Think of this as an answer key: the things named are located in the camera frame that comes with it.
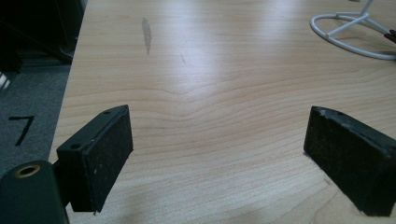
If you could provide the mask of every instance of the gray carpet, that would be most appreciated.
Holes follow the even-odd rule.
[[[17,165],[49,158],[70,71],[39,52],[22,59],[20,74],[2,75],[10,84],[0,92],[0,178]]]

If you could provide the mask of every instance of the hole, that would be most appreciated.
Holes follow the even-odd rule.
[[[34,175],[40,170],[39,165],[28,165],[23,168],[21,168],[17,173],[15,173],[15,176],[17,178],[25,178],[31,175]]]
[[[81,147],[81,144],[73,144],[70,146],[71,149],[78,149],[79,147]]]

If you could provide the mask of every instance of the wooden table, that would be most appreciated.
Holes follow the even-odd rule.
[[[395,223],[361,214],[303,150],[311,105],[396,137],[396,62],[339,49],[309,26],[364,3],[91,0],[50,160],[96,114],[124,104],[134,152],[102,213],[68,208],[71,222]],[[394,27],[394,8],[377,1],[371,13]],[[396,47],[360,26],[342,37]]]

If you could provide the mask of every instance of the dark object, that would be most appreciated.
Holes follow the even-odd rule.
[[[341,112],[313,106],[304,151],[367,216],[396,202],[396,141]]]
[[[396,44],[396,31],[389,30],[389,34],[384,34],[384,37]]]
[[[0,223],[65,223],[64,207],[100,212],[133,151],[128,105],[96,116],[58,149],[53,165],[31,161],[0,182]]]
[[[0,183],[0,223],[68,223],[57,187],[47,161],[10,170]]]
[[[79,0],[0,0],[0,70],[18,72],[25,45],[71,63],[61,47],[76,45],[83,13]]]
[[[58,149],[60,172],[76,212],[102,211],[106,197],[133,150],[127,105],[90,121]]]

